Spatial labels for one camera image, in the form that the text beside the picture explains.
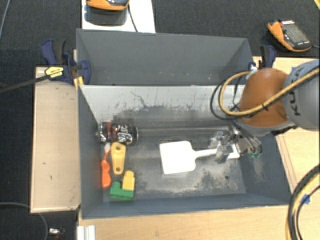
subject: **scratch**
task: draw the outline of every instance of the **scratch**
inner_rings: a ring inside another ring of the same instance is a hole
[[[134,95],[135,97],[137,97],[139,99],[139,101],[141,102],[143,108],[148,109],[149,106],[145,103],[144,99],[142,98],[142,96],[137,95],[135,93],[133,93],[132,91],[130,91],[130,93],[132,93],[132,95]]]

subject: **spatula handle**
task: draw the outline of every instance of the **spatula handle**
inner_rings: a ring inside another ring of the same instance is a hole
[[[207,157],[207,156],[215,155],[216,153],[217,153],[217,149],[216,148],[205,149],[205,150],[196,151],[195,152],[195,157],[196,158]]]

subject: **yellow toy block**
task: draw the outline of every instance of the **yellow toy block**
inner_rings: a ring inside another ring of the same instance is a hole
[[[135,190],[135,173],[131,170],[127,170],[124,173],[123,182],[122,182],[122,189],[123,190]]]

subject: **green toy block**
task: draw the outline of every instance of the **green toy block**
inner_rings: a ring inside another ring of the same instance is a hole
[[[120,182],[115,181],[111,185],[109,197],[113,199],[132,200],[134,192],[122,189]]]

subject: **blue clamp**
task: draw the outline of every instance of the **blue clamp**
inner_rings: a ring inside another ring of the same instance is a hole
[[[73,57],[67,52],[64,52],[65,43],[65,40],[54,41],[53,39],[48,39],[41,45],[41,54],[46,60],[46,64],[49,67],[59,66],[60,68],[63,68],[63,70],[61,69],[61,73],[57,76],[49,77],[48,79],[73,85],[74,79],[77,76],[82,76],[84,84],[89,84],[91,78],[89,61],[82,60],[80,65],[77,65]]]
[[[261,45],[260,51],[262,61],[259,60],[259,69],[272,68],[277,57],[276,49],[271,45]]]

